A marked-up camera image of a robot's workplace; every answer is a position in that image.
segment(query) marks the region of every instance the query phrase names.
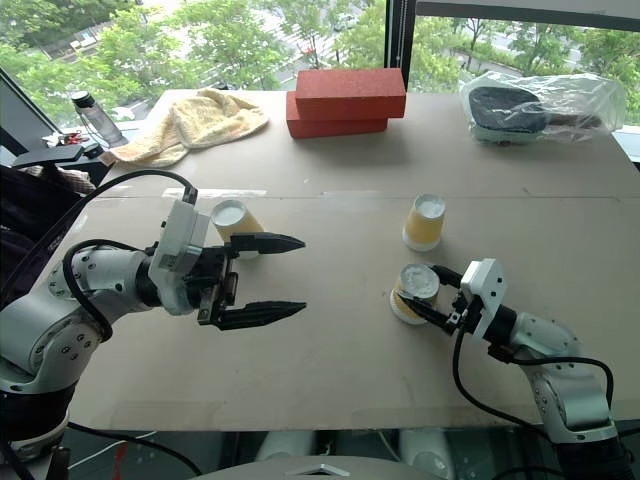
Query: table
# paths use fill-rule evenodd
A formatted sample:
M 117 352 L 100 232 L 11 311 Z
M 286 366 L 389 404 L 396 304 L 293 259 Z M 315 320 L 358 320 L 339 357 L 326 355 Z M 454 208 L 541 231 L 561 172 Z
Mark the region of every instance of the table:
M 498 423 L 456 391 L 451 339 L 396 320 L 388 302 L 407 263 L 462 271 L 483 257 L 505 269 L 505 304 L 561 320 L 585 353 L 611 366 L 615 417 L 640 416 L 629 361 L 640 334 L 640 176 L 613 139 L 481 146 L 469 138 L 454 96 L 411 95 L 406 118 L 384 134 L 294 142 L 283 125 L 284 94 L 251 95 L 271 118 L 265 131 L 192 153 L 172 170 L 202 189 L 201 211 L 230 194 L 221 190 L 251 190 L 239 195 L 269 230 L 307 242 L 237 262 L 238 305 L 282 299 L 308 308 L 265 328 L 225 333 L 199 326 L 194 315 L 128 315 L 82 376 L 74 421 L 135 430 Z M 175 193 L 162 182 L 132 181 L 93 202 L 57 258 L 96 236 L 150 245 Z M 419 254 L 402 244 L 400 231 L 423 191 L 445 197 L 447 216 L 441 245 Z M 214 229 L 208 241 L 220 241 Z M 483 401 L 537 420 L 524 375 L 488 357 L 485 344 L 465 344 L 462 377 Z

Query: water bottle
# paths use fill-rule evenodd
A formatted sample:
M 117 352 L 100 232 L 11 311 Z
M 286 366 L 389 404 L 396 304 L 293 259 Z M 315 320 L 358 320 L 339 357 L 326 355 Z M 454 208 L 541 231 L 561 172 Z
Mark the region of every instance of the water bottle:
M 120 129 L 116 127 L 116 124 L 113 123 L 113 120 L 104 113 L 100 104 L 94 100 L 89 92 L 75 92 L 71 95 L 71 101 L 73 101 L 76 107 L 76 112 L 87 117 L 110 147 L 117 147 L 129 143 L 122 135 Z

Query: yellow paper cup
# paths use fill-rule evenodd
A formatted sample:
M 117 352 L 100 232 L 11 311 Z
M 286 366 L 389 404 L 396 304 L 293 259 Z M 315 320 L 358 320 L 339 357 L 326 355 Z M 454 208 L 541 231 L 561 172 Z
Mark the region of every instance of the yellow paper cup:
M 218 230 L 222 240 L 228 242 L 234 233 L 264 232 L 244 203 L 239 200 L 220 202 L 211 212 L 211 221 Z M 257 257 L 258 252 L 241 252 L 241 259 Z
M 391 311 L 403 322 L 411 325 L 422 325 L 426 320 L 421 318 L 402 301 L 399 290 L 404 290 L 414 297 L 431 303 L 434 308 L 438 300 L 440 279 L 438 275 L 424 264 L 409 264 L 402 269 L 396 285 L 390 295 Z
M 445 203 L 437 195 L 424 194 L 414 202 L 402 230 L 402 241 L 411 250 L 426 252 L 440 243 Z

